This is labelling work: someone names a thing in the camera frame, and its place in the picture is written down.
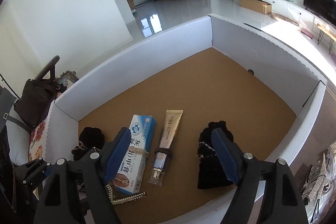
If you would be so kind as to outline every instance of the barcode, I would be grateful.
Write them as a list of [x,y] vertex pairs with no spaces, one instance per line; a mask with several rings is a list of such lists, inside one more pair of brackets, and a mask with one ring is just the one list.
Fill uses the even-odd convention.
[[139,189],[140,189],[140,185],[141,185],[141,180],[137,180],[134,189],[135,189],[135,190],[139,190]]

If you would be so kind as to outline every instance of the silver bolt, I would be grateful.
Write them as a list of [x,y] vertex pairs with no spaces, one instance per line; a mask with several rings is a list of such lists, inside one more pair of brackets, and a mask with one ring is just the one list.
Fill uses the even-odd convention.
[[253,158],[253,155],[251,153],[244,153],[244,158],[250,160]]
[[282,159],[282,158],[279,158],[278,159],[278,162],[281,164],[281,165],[285,165],[287,162],[284,160],[284,159]]
[[57,163],[58,165],[62,165],[63,163],[65,163],[65,159],[60,158],[60,159],[58,159],[58,160],[56,161],[56,163]]
[[93,160],[99,158],[99,153],[97,153],[97,152],[93,152],[93,153],[90,155],[90,158],[92,158]]

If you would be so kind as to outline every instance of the television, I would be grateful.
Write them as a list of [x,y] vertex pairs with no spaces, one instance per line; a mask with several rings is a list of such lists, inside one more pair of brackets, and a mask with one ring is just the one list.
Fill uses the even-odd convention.
[[303,5],[314,14],[336,26],[336,2],[334,0],[303,0]]

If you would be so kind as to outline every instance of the cabinet door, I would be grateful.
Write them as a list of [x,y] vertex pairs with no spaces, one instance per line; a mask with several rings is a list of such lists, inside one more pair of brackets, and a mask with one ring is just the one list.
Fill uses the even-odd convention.
[[287,1],[285,0],[263,0],[272,5],[272,11],[287,15]]
[[313,30],[315,16],[300,7],[288,3],[287,17],[294,19],[303,27]]

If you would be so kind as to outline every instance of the blue logo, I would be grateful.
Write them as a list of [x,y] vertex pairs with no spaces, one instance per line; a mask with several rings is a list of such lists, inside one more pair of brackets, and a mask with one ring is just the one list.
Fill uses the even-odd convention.
[[142,125],[139,122],[135,122],[131,126],[131,134],[136,136],[138,135],[142,130]]

